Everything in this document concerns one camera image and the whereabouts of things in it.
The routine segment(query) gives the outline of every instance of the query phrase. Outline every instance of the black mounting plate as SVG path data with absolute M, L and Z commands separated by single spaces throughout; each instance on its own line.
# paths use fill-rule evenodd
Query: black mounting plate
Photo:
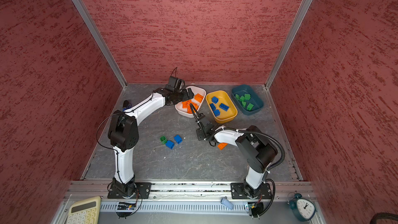
M 137 182 L 135 183 L 135 186 L 137 187 L 138 192 L 140 192 L 140 196 L 142 197 L 142 199 L 148 199 L 151 185 L 152 183 L 137 183 Z M 111 189 L 108 192 L 108 199 L 126 199 L 126 198 L 123 198 L 122 195 L 119 194 L 117 190 L 113 189 L 111 186 Z
M 243 183 L 231 183 L 232 199 L 249 199 L 243 191 L 243 188 Z M 263 183 L 260 190 L 263 195 L 263 199 L 271 199 L 271 187 L 268 183 Z
M 203 136 L 203 132 L 201 131 L 200 128 L 196 129 L 196 137 L 198 137 L 199 141 L 202 141 L 205 139 L 205 137 Z

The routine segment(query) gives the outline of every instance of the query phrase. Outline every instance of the blue lego brick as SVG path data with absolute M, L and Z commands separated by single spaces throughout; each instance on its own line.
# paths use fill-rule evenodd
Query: blue lego brick
M 218 98 L 217 97 L 212 97 L 211 98 L 211 102 L 213 102 L 214 104 L 217 104 Z
M 177 142 L 177 144 L 180 144 L 182 142 L 182 138 L 179 135 L 175 136 L 174 140 Z
M 216 106 L 214 106 L 213 103 L 210 104 L 210 108 L 211 108 L 212 111 L 216 110 Z
M 218 110 L 218 109 L 217 109 L 217 110 L 214 110 L 213 113 L 214 113 L 214 116 L 217 117 L 217 116 L 220 115 L 220 110 Z
M 167 146 L 167 147 L 169 147 L 171 150 L 172 150 L 173 147 L 174 147 L 174 143 L 171 142 L 170 140 L 167 140 L 167 142 L 166 142 L 164 145 Z
M 229 106 L 225 105 L 224 103 L 220 104 L 220 108 L 224 111 L 228 111 Z

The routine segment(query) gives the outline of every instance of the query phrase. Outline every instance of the red textured wall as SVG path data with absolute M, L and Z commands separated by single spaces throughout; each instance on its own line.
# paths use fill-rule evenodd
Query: red textured wall
M 0 0 L 0 219 L 49 223 L 121 86 L 71 0 Z
M 83 0 L 126 80 L 264 83 L 301 0 Z
M 398 214 L 398 0 L 314 0 L 271 86 L 328 223 Z

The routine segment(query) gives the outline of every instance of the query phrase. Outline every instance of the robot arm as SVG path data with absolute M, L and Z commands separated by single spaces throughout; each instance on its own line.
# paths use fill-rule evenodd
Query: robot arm
M 249 198 L 260 195 L 260 189 L 270 164 L 278 154 L 275 143 L 281 150 L 281 158 L 272 167 L 281 164 L 285 157 L 285 151 L 279 142 L 271 136 L 260 131 L 256 126 L 247 129 L 233 129 L 225 126 L 217 126 L 202 113 L 198 113 L 193 106 L 191 110 L 199 126 L 196 130 L 198 140 L 210 142 L 227 143 L 237 146 L 249 164 L 249 172 L 244 182 L 244 192 Z
M 115 151 L 116 172 L 108 198 L 131 198 L 135 195 L 137 189 L 132 169 L 132 153 L 139 139 L 138 125 L 160 107 L 192 99 L 194 97 L 192 90 L 181 89 L 182 83 L 185 85 L 183 80 L 171 76 L 166 87 L 154 90 L 151 96 L 136 106 L 124 112 L 114 112 L 108 137 Z M 209 142 L 215 140 L 239 148 L 250 166 L 243 190 L 249 198 L 258 197 L 267 168 L 271 169 L 279 165 L 285 157 L 282 146 L 255 126 L 250 126 L 245 130 L 219 127 L 203 114 L 199 114 L 192 104 L 190 107 L 199 125 L 199 129 L 196 130 L 198 140 Z M 282 156 L 278 162 L 270 166 L 278 153 L 271 141 L 277 144 Z
M 130 198 L 136 192 L 132 154 L 139 139 L 138 125 L 157 109 L 194 97 L 190 88 L 181 89 L 181 86 L 185 86 L 183 80 L 170 76 L 166 87 L 154 90 L 148 98 L 124 112 L 113 113 L 108 138 L 115 152 L 116 170 L 110 191 L 118 192 L 118 196 Z M 108 198 L 113 198 L 114 195 L 109 194 Z

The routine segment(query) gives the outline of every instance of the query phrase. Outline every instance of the yellow bowl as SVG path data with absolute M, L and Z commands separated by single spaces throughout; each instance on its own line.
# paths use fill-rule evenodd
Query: yellow bowl
M 218 98 L 218 102 L 216 104 L 214 104 L 211 101 L 212 97 Z M 220 115 L 217 117 L 214 115 L 213 111 L 211 111 L 214 119 L 219 124 L 223 124 L 228 121 L 231 121 L 236 117 L 236 115 L 238 115 L 238 110 L 236 109 L 235 105 L 233 104 L 231 98 L 228 96 L 228 93 L 226 93 L 226 91 L 218 90 L 215 92 L 208 93 L 206 95 L 206 102 L 207 102 L 207 105 L 209 106 L 210 110 L 211 110 L 211 107 L 210 107 L 211 103 L 213 103 L 214 106 L 216 106 L 216 108 L 218 110 L 220 110 Z M 220 108 L 221 103 L 224 103 L 225 105 L 229 106 L 228 111 L 224 111 Z

